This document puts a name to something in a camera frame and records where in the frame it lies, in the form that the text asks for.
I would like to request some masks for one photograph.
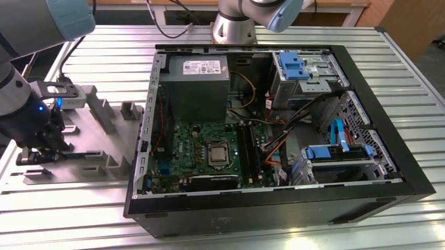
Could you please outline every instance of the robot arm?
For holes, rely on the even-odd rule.
[[[5,0],[0,3],[0,133],[21,148],[36,148],[30,161],[53,161],[66,150],[64,128],[54,97],[44,82],[30,85],[10,60],[26,56],[93,31],[94,20],[86,0]],[[72,83],[60,84],[70,88]],[[61,94],[74,97],[68,91]]]
[[[220,44],[251,44],[255,42],[253,22],[272,32],[281,32],[292,24],[303,0],[224,0],[212,37]]]

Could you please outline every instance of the aluminum table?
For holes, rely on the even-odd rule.
[[[183,27],[167,26],[177,34]],[[167,40],[150,26],[98,26],[74,50],[64,71],[76,84],[94,84],[112,105],[142,105],[154,44],[203,44],[208,27]],[[153,239],[122,217],[126,182],[22,184],[25,170],[0,161],[0,247],[7,249],[439,249],[445,246],[443,99],[386,33],[374,28],[256,29],[260,44],[338,44],[347,51],[431,181],[436,194],[356,224]],[[72,44],[65,44],[46,81]]]

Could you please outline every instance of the sticker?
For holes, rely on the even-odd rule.
[[[220,74],[219,61],[184,61],[183,74]]]
[[[318,72],[315,66],[312,66],[312,67],[311,67],[311,66],[307,66],[307,67],[305,67],[305,70],[309,71],[309,72]]]
[[[279,174],[280,178],[283,178],[283,180],[287,180],[287,173],[281,169],[279,169],[277,174]]]
[[[271,100],[265,100],[265,108],[271,109]]]

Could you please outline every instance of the blue plastic latch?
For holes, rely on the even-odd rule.
[[[328,153],[327,147],[311,147],[315,158],[331,158],[331,153]]]
[[[56,98],[56,102],[57,102],[57,108],[61,108],[61,106],[62,106],[62,99],[60,97]]]
[[[371,145],[366,145],[364,146],[364,150],[366,150],[368,158],[371,158],[374,156],[374,148],[372,148],[372,146]]]
[[[307,159],[312,159],[314,158],[314,153],[311,148],[305,148],[305,155],[307,155]]]
[[[293,174],[293,172],[295,172],[295,170],[296,170],[297,166],[299,166],[299,163],[296,162],[296,163],[293,164],[293,166],[292,166],[292,171],[291,171],[291,174]]]
[[[296,52],[280,52],[279,64],[287,80],[307,80],[309,78],[304,70],[304,62],[297,57]]]

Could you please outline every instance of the wooden cabinet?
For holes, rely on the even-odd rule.
[[[356,27],[383,27],[415,60],[445,29],[445,0],[370,0]]]

